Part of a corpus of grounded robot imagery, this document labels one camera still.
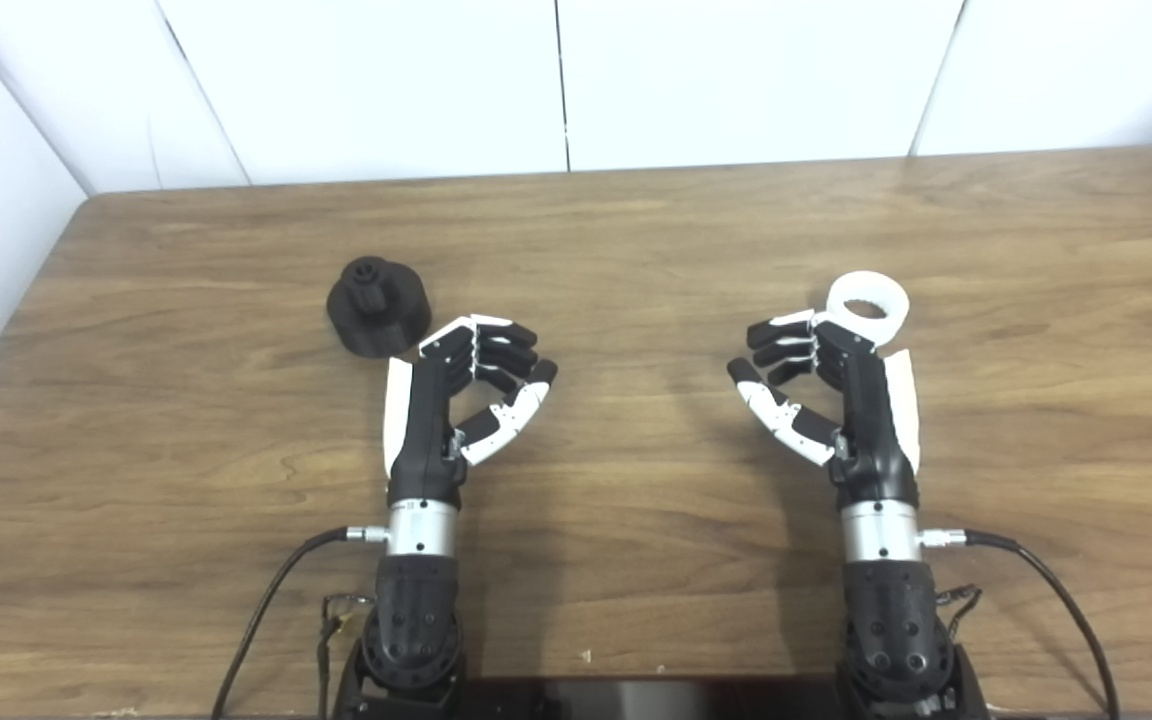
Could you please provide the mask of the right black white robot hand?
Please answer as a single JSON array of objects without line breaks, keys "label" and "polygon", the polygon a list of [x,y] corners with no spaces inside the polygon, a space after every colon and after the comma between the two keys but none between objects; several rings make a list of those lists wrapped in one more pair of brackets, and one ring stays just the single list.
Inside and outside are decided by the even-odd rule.
[{"label": "right black white robot hand", "polygon": [[[914,457],[901,446],[890,378],[877,343],[824,311],[774,316],[746,331],[750,357],[727,374],[764,429],[796,455],[826,470],[838,507],[920,503]],[[841,420],[831,420],[783,392],[814,376],[840,393]]]}]

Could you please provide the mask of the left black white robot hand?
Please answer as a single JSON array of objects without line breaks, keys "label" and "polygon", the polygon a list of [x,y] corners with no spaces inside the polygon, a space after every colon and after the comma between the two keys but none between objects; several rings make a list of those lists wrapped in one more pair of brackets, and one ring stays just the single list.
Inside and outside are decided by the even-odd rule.
[{"label": "left black white robot hand", "polygon": [[[558,364],[536,351],[538,336],[488,314],[460,316],[419,343],[412,363],[389,361],[382,423],[387,505],[461,506],[468,470],[515,441],[539,414]],[[450,402],[472,382],[500,392],[460,423]]]}]

